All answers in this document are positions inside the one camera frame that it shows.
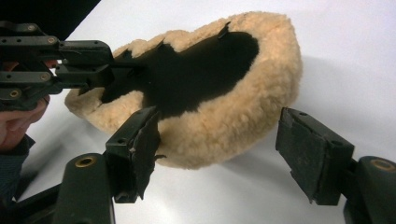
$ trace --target fluffy beige fleece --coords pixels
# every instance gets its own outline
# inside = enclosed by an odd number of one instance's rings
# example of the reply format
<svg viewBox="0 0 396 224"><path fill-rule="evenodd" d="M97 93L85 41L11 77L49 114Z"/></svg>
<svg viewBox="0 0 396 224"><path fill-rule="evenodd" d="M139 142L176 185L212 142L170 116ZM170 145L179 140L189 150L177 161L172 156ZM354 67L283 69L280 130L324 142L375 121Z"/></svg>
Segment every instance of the fluffy beige fleece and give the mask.
<svg viewBox="0 0 396 224"><path fill-rule="evenodd" d="M226 161L263 138L276 125L281 108L297 97L301 53L285 15L265 12L234 15L192 33L169 31L150 41L135 40L115 50L114 56L128 49L137 57L161 41L175 51L182 51L217 35L228 21L230 32L247 32L258 40L259 54L232 91L202 102L197 112L185 112L159 122L162 141L158 154L167 157L158 160L159 164L197 169ZM78 90L71 90L65 103L71 112L107 133L114 133L142 107L142 92L132 91L108 104L102 104L102 93L103 89L95 89L78 95Z"/></svg>

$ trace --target wool buffing pad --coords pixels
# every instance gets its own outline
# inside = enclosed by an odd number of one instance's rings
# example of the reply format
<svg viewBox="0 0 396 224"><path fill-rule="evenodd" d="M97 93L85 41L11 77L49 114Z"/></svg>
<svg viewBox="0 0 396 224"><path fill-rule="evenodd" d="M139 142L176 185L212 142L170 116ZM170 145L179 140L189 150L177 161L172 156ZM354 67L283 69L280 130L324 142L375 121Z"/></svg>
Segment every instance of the wool buffing pad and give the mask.
<svg viewBox="0 0 396 224"><path fill-rule="evenodd" d="M249 12L192 33L169 31L117 49L117 62L143 64L110 86L71 90L71 112L114 133L135 111L163 116L159 164L197 169L226 161L262 139L297 97L302 74L290 20Z"/></svg>

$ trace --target black pad underside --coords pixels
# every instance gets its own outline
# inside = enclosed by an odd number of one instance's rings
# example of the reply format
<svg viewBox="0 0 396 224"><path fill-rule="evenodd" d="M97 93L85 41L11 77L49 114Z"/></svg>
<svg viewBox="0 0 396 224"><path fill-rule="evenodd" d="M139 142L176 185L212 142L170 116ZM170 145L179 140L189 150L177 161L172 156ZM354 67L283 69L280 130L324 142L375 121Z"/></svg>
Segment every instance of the black pad underside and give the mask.
<svg viewBox="0 0 396 224"><path fill-rule="evenodd" d="M163 43L137 58L125 51L116 62L141 66L116 71L102 102L142 91L143 107L156 105L163 119L195 111L201 102L231 91L258 53L257 40L242 32L212 36L182 52Z"/></svg>

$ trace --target white background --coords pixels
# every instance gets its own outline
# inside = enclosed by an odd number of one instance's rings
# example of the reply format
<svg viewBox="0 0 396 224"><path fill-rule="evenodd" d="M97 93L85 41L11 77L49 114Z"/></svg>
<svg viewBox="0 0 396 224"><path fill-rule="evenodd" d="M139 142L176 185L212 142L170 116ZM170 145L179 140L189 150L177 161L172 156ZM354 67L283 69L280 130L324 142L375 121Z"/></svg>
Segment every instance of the white background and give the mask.
<svg viewBox="0 0 396 224"><path fill-rule="evenodd" d="M287 14L304 61L293 108L356 146L354 158L396 161L396 3L394 1L103 0L69 37L112 49L167 30L193 31L219 18L260 10ZM110 137L52 96L30 130L37 141L24 173L38 171L23 198L61 182L74 157L105 150ZM339 206L310 204L275 150L276 128L249 152L198 171L158 165L144 201L115 204L117 223L344 223Z"/></svg>

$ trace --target sheepskin pad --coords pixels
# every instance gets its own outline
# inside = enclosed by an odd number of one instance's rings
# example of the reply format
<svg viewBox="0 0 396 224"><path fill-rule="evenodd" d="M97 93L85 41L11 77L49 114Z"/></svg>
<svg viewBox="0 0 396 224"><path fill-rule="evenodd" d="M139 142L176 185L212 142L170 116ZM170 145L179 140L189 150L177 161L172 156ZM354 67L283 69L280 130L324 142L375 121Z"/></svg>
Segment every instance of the sheepskin pad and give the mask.
<svg viewBox="0 0 396 224"><path fill-rule="evenodd" d="M162 42L175 52L218 35L228 23L229 32L244 32L257 40L259 52L246 74L233 88L202 101L195 110L159 121L161 165L198 169L226 161L251 148L276 125L282 107L294 102L302 75L300 48L285 15L249 12L220 19L194 32L169 31L149 41L135 40L114 51L115 58L130 51L133 58ZM106 133L114 133L131 114L144 106L145 93L130 91L109 103L105 89L80 94L71 90L65 104L71 112Z"/></svg>

